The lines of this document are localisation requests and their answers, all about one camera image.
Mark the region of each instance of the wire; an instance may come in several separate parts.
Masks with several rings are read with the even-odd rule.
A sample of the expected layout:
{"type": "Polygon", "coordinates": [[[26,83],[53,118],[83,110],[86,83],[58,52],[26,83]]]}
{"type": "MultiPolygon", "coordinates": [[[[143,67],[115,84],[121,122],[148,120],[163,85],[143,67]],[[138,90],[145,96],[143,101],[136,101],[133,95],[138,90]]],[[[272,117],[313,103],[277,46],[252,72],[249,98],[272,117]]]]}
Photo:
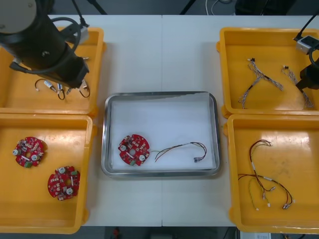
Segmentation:
{"type": "Polygon", "coordinates": [[[210,8],[210,12],[211,12],[212,15],[215,15],[214,12],[213,12],[213,8],[214,8],[214,6],[216,5],[216,3],[218,3],[218,2],[219,2],[219,0],[216,0],[216,1],[214,2],[214,4],[211,6],[211,8],[210,8]]]}
{"type": "Polygon", "coordinates": [[[268,2],[269,2],[269,0],[266,0],[263,9],[262,9],[261,12],[260,12],[260,16],[264,14],[264,11],[265,11],[265,9],[266,9],[266,7],[267,7],[268,2]]]}
{"type": "Polygon", "coordinates": [[[40,90],[37,88],[37,86],[36,86],[36,84],[37,84],[39,81],[45,81],[45,79],[44,79],[44,78],[40,78],[40,79],[38,79],[38,80],[34,83],[34,87],[35,87],[36,91],[40,91],[40,90]]]}
{"type": "Polygon", "coordinates": [[[80,88],[78,90],[79,90],[81,96],[83,96],[84,98],[89,98],[89,96],[91,95],[91,91],[90,91],[89,86],[87,86],[87,90],[86,90],[87,92],[89,92],[89,94],[87,96],[84,96],[84,94],[81,92],[80,88]]]}
{"type": "MultiPolygon", "coordinates": [[[[255,151],[255,149],[256,149],[258,146],[261,146],[261,145],[263,145],[263,146],[272,146],[271,143],[270,143],[269,141],[265,140],[265,139],[261,139],[261,140],[256,141],[255,143],[253,143],[253,144],[250,146],[250,148],[249,148],[249,160],[250,160],[250,162],[251,162],[251,165],[252,165],[252,169],[253,169],[254,174],[238,174],[238,176],[239,176],[238,180],[240,180],[241,178],[246,177],[246,176],[251,176],[251,177],[256,178],[258,184],[259,184],[260,187],[262,188],[263,199],[264,199],[264,200],[265,200],[265,199],[267,200],[267,205],[268,205],[268,207],[270,207],[270,203],[269,203],[269,201],[268,201],[268,198],[266,197],[266,192],[271,192],[271,191],[275,190],[276,187],[272,187],[271,189],[266,189],[266,188],[264,187],[264,185],[262,184],[262,182],[260,181],[259,178],[262,178],[262,179],[265,179],[265,180],[268,180],[268,181],[271,181],[271,182],[274,182],[274,183],[278,184],[280,187],[282,187],[282,188],[286,191],[286,202],[285,202],[285,204],[283,205],[283,209],[288,209],[288,208],[290,207],[290,205],[291,205],[293,202],[295,202],[295,201],[293,200],[293,197],[292,197],[291,193],[288,191],[288,189],[287,189],[284,185],[282,185],[281,183],[279,183],[278,181],[276,181],[276,180],[274,180],[274,179],[271,179],[271,178],[268,178],[268,177],[265,177],[265,176],[261,176],[261,175],[257,174],[257,172],[256,172],[256,167],[255,167],[254,162],[253,162],[253,159],[252,159],[252,154],[253,154],[253,152],[255,151]]],[[[252,180],[249,181],[249,185],[248,185],[249,194],[250,194],[250,198],[251,198],[251,201],[252,201],[252,204],[253,204],[254,208],[258,211],[259,209],[258,209],[258,208],[255,206],[255,204],[254,204],[254,200],[253,200],[253,196],[252,196],[252,192],[251,192],[251,182],[252,182],[252,180]]]]}
{"type": "Polygon", "coordinates": [[[213,5],[211,6],[211,8],[210,8],[210,12],[211,12],[212,15],[215,15],[214,12],[213,12],[213,8],[214,8],[214,6],[216,5],[217,2],[221,2],[221,3],[225,3],[225,4],[231,3],[231,1],[230,1],[230,2],[222,2],[222,1],[220,1],[220,0],[216,0],[216,1],[213,3],[213,5]]]}
{"type": "Polygon", "coordinates": [[[225,232],[225,235],[224,235],[223,239],[225,239],[225,238],[226,238],[226,235],[227,235],[227,233],[228,233],[229,229],[230,229],[230,227],[228,227],[228,228],[227,228],[227,230],[226,230],[226,232],[225,232]]]}
{"type": "MultiPolygon", "coordinates": [[[[288,66],[283,66],[283,68],[281,69],[282,73],[284,73],[286,76],[288,76],[292,82],[296,85],[298,83],[296,76],[294,75],[294,73],[289,69],[288,66]]],[[[304,96],[305,99],[305,106],[308,108],[313,108],[314,105],[313,103],[310,101],[309,97],[306,95],[306,93],[303,90],[300,90],[301,93],[304,96]]]]}
{"type": "Polygon", "coordinates": [[[310,48],[310,50],[309,50],[309,60],[310,60],[310,62],[311,62],[311,64],[313,66],[315,66],[316,68],[319,69],[319,65],[314,61],[314,58],[313,58],[313,52],[316,50],[317,47],[319,47],[319,43],[317,43],[312,48],[310,48]]]}
{"type": "Polygon", "coordinates": [[[155,162],[157,162],[160,157],[162,157],[164,154],[166,154],[170,150],[172,150],[174,148],[182,147],[182,146],[185,146],[185,145],[189,145],[189,144],[193,144],[195,146],[201,147],[204,150],[204,152],[205,152],[205,154],[202,157],[195,157],[194,158],[194,162],[197,163],[197,162],[203,160],[205,158],[206,154],[207,154],[206,146],[203,143],[199,143],[199,142],[189,142],[189,143],[175,145],[175,146],[170,147],[170,148],[165,148],[165,149],[163,149],[161,151],[157,151],[157,150],[152,151],[152,152],[158,152],[157,155],[155,156],[155,162]]]}
{"type": "Polygon", "coordinates": [[[309,25],[309,23],[319,14],[319,9],[314,13],[314,15],[307,21],[307,23],[303,26],[303,28],[298,32],[297,36],[294,38],[295,41],[299,41],[302,37],[302,33],[305,30],[305,28],[309,25]]]}
{"type": "Polygon", "coordinates": [[[73,23],[76,26],[76,31],[77,31],[77,37],[75,38],[75,43],[72,47],[72,49],[69,51],[68,55],[64,57],[64,59],[62,59],[61,61],[59,61],[59,63],[57,63],[56,65],[49,67],[47,69],[43,69],[43,70],[38,70],[38,71],[31,71],[28,70],[22,66],[20,66],[19,64],[17,64],[16,62],[12,62],[10,67],[13,68],[14,70],[17,71],[21,71],[24,73],[29,73],[29,74],[35,74],[35,75],[42,75],[42,74],[46,74],[46,73],[50,73],[55,71],[57,68],[61,67],[62,65],[64,65],[64,63],[69,60],[69,58],[73,55],[73,53],[75,52],[76,48],[78,47],[79,43],[80,43],[80,39],[81,39],[81,27],[80,25],[73,19],[69,18],[69,17],[57,17],[52,19],[52,22],[56,22],[56,21],[69,21],[71,23],[73,23]]]}
{"type": "Polygon", "coordinates": [[[65,99],[65,94],[64,94],[64,90],[62,89],[62,90],[60,90],[60,91],[58,91],[58,98],[60,99],[60,100],[64,100],[65,99]]]}
{"type": "Polygon", "coordinates": [[[207,1],[208,1],[208,0],[206,0],[206,2],[205,2],[205,8],[206,8],[206,14],[207,14],[207,16],[209,16],[209,14],[208,14],[208,9],[207,9],[207,1]]]}
{"type": "Polygon", "coordinates": [[[238,99],[239,103],[242,103],[242,107],[243,109],[245,109],[245,103],[246,103],[246,99],[248,96],[248,93],[250,92],[250,90],[261,80],[264,79],[266,81],[271,82],[274,86],[276,86],[279,90],[283,91],[284,90],[284,86],[282,84],[280,84],[279,82],[274,81],[273,79],[271,79],[270,77],[266,76],[264,73],[261,72],[261,70],[259,70],[259,68],[256,66],[256,60],[255,58],[252,59],[248,59],[249,64],[248,67],[250,70],[252,70],[255,75],[256,75],[256,79],[255,81],[250,85],[250,87],[244,92],[244,94],[238,99]]]}
{"type": "Polygon", "coordinates": [[[82,24],[83,26],[88,27],[88,24],[86,24],[86,22],[85,22],[85,20],[84,20],[84,18],[83,18],[83,16],[82,16],[82,13],[81,13],[81,11],[80,11],[78,5],[76,4],[75,0],[72,0],[72,3],[73,3],[73,5],[74,5],[74,7],[75,7],[77,13],[79,14],[81,24],[82,24]]]}

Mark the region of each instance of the tray rim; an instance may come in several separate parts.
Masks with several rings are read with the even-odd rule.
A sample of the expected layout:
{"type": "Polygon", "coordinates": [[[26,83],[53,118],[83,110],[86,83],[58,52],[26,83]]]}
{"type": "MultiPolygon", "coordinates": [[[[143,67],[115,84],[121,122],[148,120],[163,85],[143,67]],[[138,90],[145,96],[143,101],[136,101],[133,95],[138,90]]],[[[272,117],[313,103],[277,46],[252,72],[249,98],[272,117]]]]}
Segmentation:
{"type": "Polygon", "coordinates": [[[108,163],[107,155],[109,154],[110,138],[109,138],[109,128],[110,121],[107,120],[111,116],[111,111],[109,104],[112,103],[114,97],[134,97],[134,96],[182,96],[189,94],[197,94],[197,93],[209,93],[206,91],[180,91],[180,92],[138,92],[138,93],[117,93],[109,96],[105,101],[104,108],[104,120],[103,120],[103,133],[102,133],[102,153],[101,153],[101,168],[104,174],[110,177],[172,177],[172,176],[211,176],[215,175],[220,170],[220,158],[221,158],[221,150],[220,150],[220,134],[218,128],[218,114],[217,114],[217,103],[215,97],[209,93],[209,97],[211,99],[210,103],[210,114],[211,114],[211,123],[214,122],[212,126],[212,140],[213,140],[213,148],[214,155],[216,161],[216,168],[211,170],[175,170],[163,172],[162,170],[152,171],[152,172],[112,172],[109,167],[106,167],[108,163]]]}
{"type": "MultiPolygon", "coordinates": [[[[223,98],[224,105],[223,116],[228,118],[232,114],[246,114],[246,115],[301,115],[301,116],[319,116],[319,110],[317,111],[300,111],[300,110],[263,110],[263,109],[237,109],[231,106],[230,89],[229,89],[229,76],[228,76],[228,64],[226,56],[226,44],[225,33],[226,32],[293,32],[298,33],[298,28],[261,28],[261,27],[224,27],[219,32],[219,41],[216,44],[217,51],[220,57],[220,67],[222,75],[223,85],[223,98]]],[[[307,28],[303,33],[315,33],[319,36],[319,30],[314,28],[307,28]]]]}
{"type": "Polygon", "coordinates": [[[234,121],[235,120],[281,120],[281,121],[319,121],[319,117],[309,116],[294,116],[294,115],[244,115],[235,114],[231,115],[227,120],[227,138],[228,138],[228,164],[229,164],[229,180],[231,191],[231,208],[229,209],[229,219],[236,225],[236,227],[243,232],[267,232],[267,233],[294,233],[294,234],[318,234],[318,228],[306,227],[287,227],[287,226],[247,226],[242,224],[241,210],[239,200],[239,184],[238,184],[238,171],[237,171],[237,156],[235,149],[234,137],[234,121]]]}
{"type": "Polygon", "coordinates": [[[89,100],[89,106],[86,109],[82,110],[73,110],[71,107],[69,109],[24,109],[24,108],[6,108],[6,107],[0,107],[0,114],[52,114],[52,115],[89,115],[92,117],[95,117],[97,114],[97,94],[98,94],[98,87],[100,84],[100,73],[101,73],[101,66],[102,66],[102,58],[104,55],[104,52],[107,49],[107,44],[104,42],[104,30],[100,27],[89,27],[88,32],[97,32],[98,35],[98,41],[96,44],[96,58],[95,58],[95,64],[93,66],[93,69],[90,70],[90,74],[92,74],[92,79],[94,85],[89,85],[91,90],[91,96],[88,99],[89,100]]]}
{"type": "Polygon", "coordinates": [[[80,227],[88,219],[88,211],[86,210],[87,187],[88,187],[88,173],[89,161],[92,150],[92,141],[94,137],[93,122],[89,116],[86,115],[47,115],[47,114],[0,114],[1,119],[39,119],[39,120],[83,120],[87,122],[86,134],[84,142],[83,162],[81,165],[81,181],[80,188],[77,195],[77,205],[74,216],[74,223],[68,227],[35,227],[35,226],[1,226],[0,233],[45,233],[45,234],[73,234],[76,233],[80,227]]]}

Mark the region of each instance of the table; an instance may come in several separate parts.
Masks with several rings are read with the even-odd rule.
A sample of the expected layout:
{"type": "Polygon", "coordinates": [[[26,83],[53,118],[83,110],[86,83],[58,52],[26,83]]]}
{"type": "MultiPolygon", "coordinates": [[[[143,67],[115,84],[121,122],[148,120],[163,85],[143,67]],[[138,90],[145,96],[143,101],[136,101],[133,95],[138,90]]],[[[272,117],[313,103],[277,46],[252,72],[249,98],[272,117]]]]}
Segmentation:
{"type": "MultiPolygon", "coordinates": [[[[68,16],[78,20],[78,16],[68,16]]],[[[88,15],[104,30],[98,106],[109,94],[145,91],[209,91],[217,100],[220,132],[226,122],[216,42],[223,27],[301,28],[309,16],[88,15]]],[[[315,18],[309,27],[315,27],[315,18]]],[[[103,112],[96,119],[89,168],[85,226],[233,226],[227,138],[221,135],[222,169],[206,178],[110,178],[100,166],[103,112]]]]}

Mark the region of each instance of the yellow plastic tray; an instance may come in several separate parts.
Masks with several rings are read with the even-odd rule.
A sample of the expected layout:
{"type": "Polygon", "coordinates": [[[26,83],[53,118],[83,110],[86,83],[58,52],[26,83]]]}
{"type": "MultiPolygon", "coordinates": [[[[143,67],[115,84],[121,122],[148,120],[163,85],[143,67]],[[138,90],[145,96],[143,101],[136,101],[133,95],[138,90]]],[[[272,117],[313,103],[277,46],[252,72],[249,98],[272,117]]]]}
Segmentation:
{"type": "MultiPolygon", "coordinates": [[[[319,116],[319,91],[305,89],[312,109],[305,109],[304,98],[292,81],[281,72],[288,65],[297,80],[299,73],[310,64],[309,57],[296,49],[293,38],[299,29],[274,28],[223,28],[216,47],[220,53],[223,78],[223,115],[316,115],[319,116]],[[239,98],[255,81],[256,76],[248,68],[248,60],[255,58],[257,67],[273,80],[284,86],[280,91],[270,82],[261,80],[248,94],[245,108],[239,98]]],[[[319,37],[318,31],[306,29],[304,35],[319,37]]]]}
{"type": "Polygon", "coordinates": [[[81,57],[89,57],[86,62],[90,73],[86,75],[85,80],[90,87],[91,96],[84,98],[78,90],[73,89],[63,101],[59,100],[57,94],[47,88],[43,81],[37,83],[40,91],[36,91],[34,83],[40,77],[10,69],[9,65],[13,57],[4,48],[0,48],[0,113],[95,116],[97,113],[97,88],[105,48],[103,30],[89,28],[89,39],[84,44],[79,45],[75,53],[81,57]]]}
{"type": "MultiPolygon", "coordinates": [[[[230,220],[244,232],[319,233],[319,117],[232,115],[224,127],[228,135],[228,154],[232,208],[230,220]],[[296,203],[287,210],[282,206],[286,193],[280,187],[267,193],[271,207],[262,199],[256,181],[252,195],[249,178],[238,181],[238,174],[252,174],[250,146],[266,139],[272,147],[260,146],[253,153],[258,174],[282,183],[296,203]]],[[[265,187],[275,183],[263,181],[265,187]]]]}
{"type": "Polygon", "coordinates": [[[88,116],[0,114],[0,233],[71,234],[87,220],[88,162],[92,120],[88,116]],[[17,164],[12,150],[34,136],[47,144],[37,167],[17,164]],[[81,173],[78,195],[58,201],[47,189],[54,170],[74,166],[81,173]]]}

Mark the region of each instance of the round circuit board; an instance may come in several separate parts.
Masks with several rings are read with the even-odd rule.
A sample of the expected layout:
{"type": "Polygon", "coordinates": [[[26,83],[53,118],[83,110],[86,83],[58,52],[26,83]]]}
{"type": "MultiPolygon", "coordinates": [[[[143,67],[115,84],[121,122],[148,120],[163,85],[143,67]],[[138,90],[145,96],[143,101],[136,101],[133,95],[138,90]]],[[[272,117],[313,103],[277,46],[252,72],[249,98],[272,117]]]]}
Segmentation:
{"type": "Polygon", "coordinates": [[[73,198],[77,195],[80,185],[80,173],[73,166],[57,168],[48,180],[50,195],[59,201],[73,198]]]}
{"type": "Polygon", "coordinates": [[[18,142],[12,153],[22,167],[38,166],[44,155],[44,144],[38,138],[26,137],[18,142]]]}
{"type": "Polygon", "coordinates": [[[140,166],[149,157],[150,145],[138,134],[126,136],[119,145],[120,157],[127,164],[140,166]]]}

